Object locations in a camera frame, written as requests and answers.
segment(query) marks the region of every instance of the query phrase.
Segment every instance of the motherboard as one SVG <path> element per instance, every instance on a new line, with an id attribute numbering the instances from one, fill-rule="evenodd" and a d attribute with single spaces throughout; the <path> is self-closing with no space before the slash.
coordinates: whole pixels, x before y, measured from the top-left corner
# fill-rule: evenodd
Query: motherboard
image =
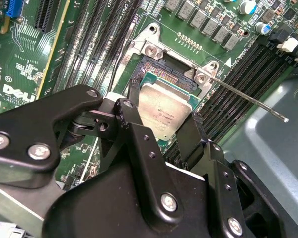
<path id="1" fill-rule="evenodd" d="M 142 121 L 174 164 L 191 111 L 220 143 L 254 110 L 212 78 L 262 100 L 296 67 L 298 0 L 0 0 L 0 113 L 78 84 L 126 97 L 137 81 Z M 88 136 L 66 148 L 56 181 L 95 176 L 99 154 Z"/>

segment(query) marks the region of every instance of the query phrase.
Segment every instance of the electrolytic capacitor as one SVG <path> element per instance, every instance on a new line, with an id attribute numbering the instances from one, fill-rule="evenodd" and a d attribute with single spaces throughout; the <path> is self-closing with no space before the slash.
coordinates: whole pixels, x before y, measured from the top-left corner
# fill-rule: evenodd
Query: electrolytic capacitor
<path id="1" fill-rule="evenodd" d="M 257 3 L 255 1 L 244 0 L 239 5 L 239 12 L 240 14 L 243 14 L 243 15 L 245 14 L 251 15 L 256 11 L 256 8 L 257 8 Z"/>
<path id="2" fill-rule="evenodd" d="M 255 30 L 262 35 L 268 35 L 271 31 L 271 27 L 263 22 L 258 22 L 255 25 Z"/>

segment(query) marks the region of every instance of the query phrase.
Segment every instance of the blue connector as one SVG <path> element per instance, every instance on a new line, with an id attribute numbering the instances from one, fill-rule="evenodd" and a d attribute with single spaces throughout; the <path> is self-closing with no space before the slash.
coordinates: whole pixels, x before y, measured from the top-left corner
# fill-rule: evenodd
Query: blue connector
<path id="1" fill-rule="evenodd" d="M 6 15 L 9 17 L 17 17 L 21 15 L 22 5 L 24 0 L 10 0 L 9 9 Z"/>

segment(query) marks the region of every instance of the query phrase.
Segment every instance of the ram slot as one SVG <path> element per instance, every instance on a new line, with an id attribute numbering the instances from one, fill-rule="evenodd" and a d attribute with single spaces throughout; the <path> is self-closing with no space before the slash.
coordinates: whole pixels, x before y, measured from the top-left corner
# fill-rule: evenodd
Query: ram slot
<path id="1" fill-rule="evenodd" d="M 88 11 L 90 7 L 95 10 L 97 7 L 98 1 L 85 0 L 80 14 L 78 16 L 78 22 L 74 27 L 73 34 L 71 36 L 71 44 L 68 46 L 66 50 L 65 57 L 62 61 L 62 66 L 60 73 L 57 77 L 56 84 L 53 89 L 53 93 L 56 93 L 60 90 L 65 89 L 66 83 L 69 80 L 69 73 L 73 69 L 73 61 L 75 56 L 78 55 L 79 49 L 81 48 L 82 41 L 81 39 L 85 37 L 87 33 L 87 26 L 91 21 L 92 14 Z"/>
<path id="2" fill-rule="evenodd" d="M 101 21 L 101 18 L 106 10 L 106 6 L 108 5 L 107 1 L 102 1 L 99 5 L 98 8 L 95 11 L 95 14 L 93 16 L 92 23 L 90 24 L 88 28 L 88 34 L 86 35 L 85 39 L 83 40 L 83 47 L 81 48 L 79 55 L 77 56 L 74 70 L 70 74 L 70 80 L 66 84 L 66 88 L 73 87 L 76 84 L 79 84 L 79 78 L 80 76 L 78 75 L 80 71 L 84 71 L 85 68 L 82 68 L 82 63 L 85 61 L 85 58 L 88 57 L 89 53 L 89 48 L 91 44 L 94 44 L 93 47 L 97 48 L 97 42 L 93 42 L 93 38 L 95 37 L 95 34 L 97 33 L 97 39 L 101 39 L 104 28 L 106 23 L 109 21 L 109 18 L 112 14 L 113 8 L 111 7 L 109 9 L 109 12 L 107 13 L 107 17 L 105 21 Z"/>
<path id="3" fill-rule="evenodd" d="M 225 81 L 245 94 L 259 99 L 287 70 L 287 64 L 263 45 L 255 43 Z M 200 110 L 208 138 L 218 142 L 239 121 L 252 103 L 219 87 Z"/>
<path id="4" fill-rule="evenodd" d="M 124 5 L 125 5 L 124 1 L 116 2 L 115 6 L 114 6 L 115 12 L 113 13 L 113 16 L 111 17 L 111 21 L 107 24 L 107 26 L 105 28 L 105 31 L 104 31 L 105 35 L 102 38 L 103 41 L 101 42 L 100 47 L 94 47 L 93 54 L 89 61 L 87 70 L 85 71 L 85 73 L 82 76 L 81 81 L 83 84 L 88 84 L 88 82 L 91 78 L 91 75 L 93 74 L 93 72 L 95 70 L 97 61 L 99 60 L 101 53 L 105 50 L 105 47 L 106 47 L 107 42 L 109 41 L 110 37 L 115 34 L 117 26 L 120 23 L 120 17 L 121 17 L 121 13 L 122 13 Z"/>
<path id="5" fill-rule="evenodd" d="M 141 6 L 141 3 L 142 1 L 140 0 L 130 2 L 131 7 L 127 9 L 122 24 L 120 25 L 117 31 L 116 38 L 112 41 L 108 53 L 106 54 L 106 57 L 104 59 L 104 62 L 100 67 L 100 71 L 96 76 L 96 79 L 98 80 L 95 80 L 93 87 L 97 90 L 100 90 L 100 87 L 103 84 L 110 67 L 114 63 L 114 60 L 117 57 L 119 51 L 122 50 L 121 48 L 124 43 L 125 37 L 127 36 L 130 25 L 132 24 L 136 13 L 138 12 L 138 9 Z"/>

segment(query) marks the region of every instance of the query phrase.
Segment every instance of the metal rod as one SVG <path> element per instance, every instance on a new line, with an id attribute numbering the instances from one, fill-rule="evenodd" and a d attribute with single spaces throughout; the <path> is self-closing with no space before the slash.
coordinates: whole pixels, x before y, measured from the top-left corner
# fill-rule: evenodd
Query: metal rod
<path id="1" fill-rule="evenodd" d="M 218 83 L 219 85 L 229 89 L 230 91 L 236 93 L 237 95 L 245 98 L 246 100 L 250 101 L 251 103 L 254 103 L 258 106 L 260 106 L 261 108 L 265 109 L 266 111 L 270 112 L 271 114 L 273 114 L 274 116 L 278 117 L 279 119 L 281 119 L 284 123 L 287 123 L 289 121 L 289 119 L 287 117 L 285 117 L 284 115 L 280 114 L 279 112 L 275 111 L 274 109 L 272 109 L 271 107 L 267 106 L 264 103 L 259 102 L 258 100 L 246 95 L 245 93 L 237 90 L 236 88 L 233 88 L 232 86 L 228 85 L 227 83 L 224 83 L 222 81 L 220 81 L 217 78 L 210 78 L 210 80 L 215 81 L 216 83 Z"/>

